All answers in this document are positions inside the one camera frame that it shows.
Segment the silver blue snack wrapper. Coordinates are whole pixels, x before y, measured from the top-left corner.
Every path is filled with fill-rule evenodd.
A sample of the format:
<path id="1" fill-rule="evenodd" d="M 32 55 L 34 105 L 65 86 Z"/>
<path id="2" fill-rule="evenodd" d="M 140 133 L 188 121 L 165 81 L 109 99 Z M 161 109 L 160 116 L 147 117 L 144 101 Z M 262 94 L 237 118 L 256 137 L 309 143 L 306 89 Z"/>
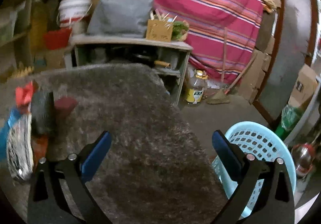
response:
<path id="1" fill-rule="evenodd" d="M 19 182 L 30 180 L 34 167 L 30 113 L 23 114 L 17 108 L 10 111 L 1 126 L 1 159 L 7 160 L 13 179 Z"/>

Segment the red plastic basket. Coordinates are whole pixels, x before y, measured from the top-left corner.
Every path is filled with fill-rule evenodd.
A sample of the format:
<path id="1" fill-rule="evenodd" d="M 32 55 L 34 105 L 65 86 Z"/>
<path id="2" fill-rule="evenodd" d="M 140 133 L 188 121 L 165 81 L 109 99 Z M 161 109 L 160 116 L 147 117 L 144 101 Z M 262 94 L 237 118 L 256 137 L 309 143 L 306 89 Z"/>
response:
<path id="1" fill-rule="evenodd" d="M 48 50 L 65 48 L 69 43 L 71 28 L 61 28 L 56 31 L 48 31 L 43 35 L 43 39 Z"/>

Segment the steel kettle red trim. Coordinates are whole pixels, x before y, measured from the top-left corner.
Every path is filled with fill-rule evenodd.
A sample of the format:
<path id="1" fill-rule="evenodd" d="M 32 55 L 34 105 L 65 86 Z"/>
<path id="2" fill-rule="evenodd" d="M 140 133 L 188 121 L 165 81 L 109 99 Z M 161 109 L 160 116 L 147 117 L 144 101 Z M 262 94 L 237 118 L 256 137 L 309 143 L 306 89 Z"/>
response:
<path id="1" fill-rule="evenodd" d="M 292 147 L 291 155 L 296 168 L 298 178 L 304 178 L 313 168 L 316 156 L 315 148 L 309 144 L 297 144 Z"/>

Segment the grey wooden side cabinet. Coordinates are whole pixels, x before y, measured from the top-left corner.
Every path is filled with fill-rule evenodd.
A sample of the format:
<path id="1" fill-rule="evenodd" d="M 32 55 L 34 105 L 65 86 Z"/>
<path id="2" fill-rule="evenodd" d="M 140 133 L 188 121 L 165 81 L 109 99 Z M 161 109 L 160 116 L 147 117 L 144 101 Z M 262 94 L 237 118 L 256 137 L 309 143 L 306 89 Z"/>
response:
<path id="1" fill-rule="evenodd" d="M 178 105 L 192 46 L 185 42 L 161 42 L 108 35 L 73 35 L 69 39 L 75 65 L 94 63 L 138 63 L 150 67 L 160 78 L 173 104 Z M 156 66 L 155 60 L 171 63 L 171 69 Z"/>

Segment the grey cloth cover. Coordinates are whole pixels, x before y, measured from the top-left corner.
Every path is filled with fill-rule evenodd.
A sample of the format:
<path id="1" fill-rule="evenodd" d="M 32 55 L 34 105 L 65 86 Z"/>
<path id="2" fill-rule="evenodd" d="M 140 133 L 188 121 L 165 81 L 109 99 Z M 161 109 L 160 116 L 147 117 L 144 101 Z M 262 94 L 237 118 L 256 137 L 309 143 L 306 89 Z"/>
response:
<path id="1" fill-rule="evenodd" d="M 144 38 L 153 5 L 154 0 L 99 0 L 87 33 Z"/>

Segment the wooden rolling pin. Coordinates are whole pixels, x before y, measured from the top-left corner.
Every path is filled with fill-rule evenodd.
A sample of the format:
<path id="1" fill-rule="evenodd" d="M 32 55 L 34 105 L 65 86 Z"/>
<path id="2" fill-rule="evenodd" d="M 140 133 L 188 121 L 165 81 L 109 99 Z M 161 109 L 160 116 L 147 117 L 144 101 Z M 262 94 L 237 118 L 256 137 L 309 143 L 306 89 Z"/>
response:
<path id="1" fill-rule="evenodd" d="M 160 66 L 160 67 L 163 67 L 163 68 L 171 69 L 171 63 L 168 63 L 168 62 L 165 62 L 165 61 L 155 60 L 154 64 L 156 66 Z"/>

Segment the tan cutlery holder box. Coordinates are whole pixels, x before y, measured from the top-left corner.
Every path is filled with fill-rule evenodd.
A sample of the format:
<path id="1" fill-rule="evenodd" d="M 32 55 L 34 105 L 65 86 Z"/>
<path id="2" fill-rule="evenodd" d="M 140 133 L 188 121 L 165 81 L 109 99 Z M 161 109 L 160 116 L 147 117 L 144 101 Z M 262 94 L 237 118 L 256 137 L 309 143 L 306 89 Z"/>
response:
<path id="1" fill-rule="evenodd" d="M 146 39 L 152 41 L 171 42 L 173 24 L 167 21 L 148 20 Z"/>

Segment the white plastic bucket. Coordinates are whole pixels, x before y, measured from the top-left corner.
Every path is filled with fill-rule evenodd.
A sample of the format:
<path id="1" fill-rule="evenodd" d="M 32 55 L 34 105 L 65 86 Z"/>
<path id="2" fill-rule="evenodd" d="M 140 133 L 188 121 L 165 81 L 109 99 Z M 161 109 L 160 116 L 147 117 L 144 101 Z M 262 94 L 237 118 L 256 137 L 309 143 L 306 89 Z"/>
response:
<path id="1" fill-rule="evenodd" d="M 62 0 L 58 7 L 57 25 L 69 27 L 90 15 L 92 0 Z"/>

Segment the pink striped cloth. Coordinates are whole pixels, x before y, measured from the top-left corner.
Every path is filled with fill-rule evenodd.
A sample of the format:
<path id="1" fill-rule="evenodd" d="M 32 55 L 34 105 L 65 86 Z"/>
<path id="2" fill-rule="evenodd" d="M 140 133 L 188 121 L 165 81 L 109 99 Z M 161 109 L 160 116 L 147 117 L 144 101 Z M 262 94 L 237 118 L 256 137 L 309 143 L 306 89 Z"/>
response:
<path id="1" fill-rule="evenodd" d="M 251 59 L 262 0 L 154 0 L 158 10 L 189 24 L 190 62 L 210 78 L 232 83 Z"/>

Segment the green plastic bag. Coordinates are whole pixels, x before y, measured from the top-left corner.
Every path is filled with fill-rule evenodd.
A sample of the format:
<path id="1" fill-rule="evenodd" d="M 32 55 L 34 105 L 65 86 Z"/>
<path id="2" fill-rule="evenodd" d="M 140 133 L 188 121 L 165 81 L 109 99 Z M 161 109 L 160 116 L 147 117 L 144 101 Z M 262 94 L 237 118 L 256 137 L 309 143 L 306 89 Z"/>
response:
<path id="1" fill-rule="evenodd" d="M 281 122 L 277 126 L 275 134 L 284 141 L 299 122 L 302 115 L 303 111 L 301 109 L 287 104 L 281 112 Z"/>

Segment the grey shaggy table mat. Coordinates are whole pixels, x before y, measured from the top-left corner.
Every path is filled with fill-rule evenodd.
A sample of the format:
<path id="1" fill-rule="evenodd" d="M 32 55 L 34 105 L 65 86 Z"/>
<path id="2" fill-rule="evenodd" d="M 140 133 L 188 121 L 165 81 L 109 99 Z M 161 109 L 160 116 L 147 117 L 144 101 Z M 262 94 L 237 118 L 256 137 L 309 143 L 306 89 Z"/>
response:
<path id="1" fill-rule="evenodd" d="M 30 180 L 1 164 L 1 223 L 28 223 L 31 179 L 39 160 L 79 154 L 107 131 L 112 144 L 93 179 L 92 197 L 111 223 L 210 223 L 226 203 L 221 185 L 197 137 L 147 66 L 109 64 L 56 70 L 1 85 L 1 114 L 15 106 L 15 89 L 32 81 L 39 89 L 31 114 L 34 167 Z M 54 102 L 72 97 L 71 114 L 56 119 Z M 66 181 L 72 214 L 80 219 Z"/>

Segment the red paper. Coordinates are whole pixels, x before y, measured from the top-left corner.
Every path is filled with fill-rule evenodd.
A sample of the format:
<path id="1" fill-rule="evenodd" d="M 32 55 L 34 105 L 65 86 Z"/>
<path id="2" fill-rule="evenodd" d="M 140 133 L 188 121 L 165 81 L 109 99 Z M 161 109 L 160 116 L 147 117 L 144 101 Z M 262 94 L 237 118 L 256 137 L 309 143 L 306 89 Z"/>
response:
<path id="1" fill-rule="evenodd" d="M 32 81 L 27 83 L 24 87 L 17 87 L 15 89 L 15 102 L 20 113 L 24 114 L 27 112 L 33 93 L 34 84 Z"/>

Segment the clear oil bottle yellow label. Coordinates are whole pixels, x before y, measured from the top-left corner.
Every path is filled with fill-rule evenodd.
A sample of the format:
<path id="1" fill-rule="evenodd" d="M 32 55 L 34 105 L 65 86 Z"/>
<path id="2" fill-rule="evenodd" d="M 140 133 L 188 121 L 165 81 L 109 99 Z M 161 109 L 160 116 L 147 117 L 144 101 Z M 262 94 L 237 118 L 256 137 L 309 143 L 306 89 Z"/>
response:
<path id="1" fill-rule="evenodd" d="M 194 75 L 187 81 L 185 101 L 197 105 L 207 89 L 207 74 L 202 70 L 195 70 Z"/>

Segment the straw broom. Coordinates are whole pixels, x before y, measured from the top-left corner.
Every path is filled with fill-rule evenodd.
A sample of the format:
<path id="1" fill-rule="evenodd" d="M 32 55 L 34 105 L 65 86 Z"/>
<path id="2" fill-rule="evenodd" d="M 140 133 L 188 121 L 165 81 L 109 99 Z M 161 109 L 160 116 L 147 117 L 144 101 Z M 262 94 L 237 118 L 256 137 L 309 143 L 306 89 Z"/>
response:
<path id="1" fill-rule="evenodd" d="M 207 97 L 206 103 L 210 105 L 217 105 L 217 104 L 226 104 L 230 102 L 229 99 L 229 92 L 234 88 L 234 86 L 239 82 L 239 80 L 245 75 L 248 71 L 252 63 L 257 57 L 257 53 L 254 52 L 251 56 L 249 63 L 243 69 L 243 71 L 237 76 L 237 78 L 229 85 L 228 88 L 224 88 L 224 79 L 225 79 L 225 71 L 226 71 L 226 54 L 227 54 L 227 39 L 228 39 L 228 29 L 224 28 L 224 46 L 223 46 L 223 64 L 222 64 L 222 73 L 221 73 L 221 80 L 220 80 L 220 89 L 217 93 L 211 94 Z"/>

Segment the green vegetables bundle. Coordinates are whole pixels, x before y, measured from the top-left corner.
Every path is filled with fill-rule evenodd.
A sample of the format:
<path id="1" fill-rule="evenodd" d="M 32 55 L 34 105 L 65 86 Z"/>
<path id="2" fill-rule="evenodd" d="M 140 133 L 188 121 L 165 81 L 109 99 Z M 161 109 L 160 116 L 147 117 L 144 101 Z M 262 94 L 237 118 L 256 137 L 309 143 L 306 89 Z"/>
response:
<path id="1" fill-rule="evenodd" d="M 173 23 L 172 41 L 185 41 L 188 36 L 189 23 L 187 21 L 175 21 Z"/>

